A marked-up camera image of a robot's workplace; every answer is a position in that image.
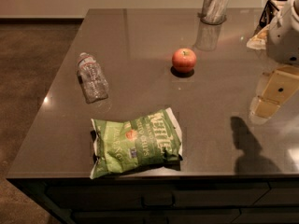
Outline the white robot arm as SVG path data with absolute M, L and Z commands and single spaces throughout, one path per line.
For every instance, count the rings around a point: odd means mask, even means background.
M 287 0 L 271 20 L 266 51 L 278 63 L 299 64 L 299 0 Z

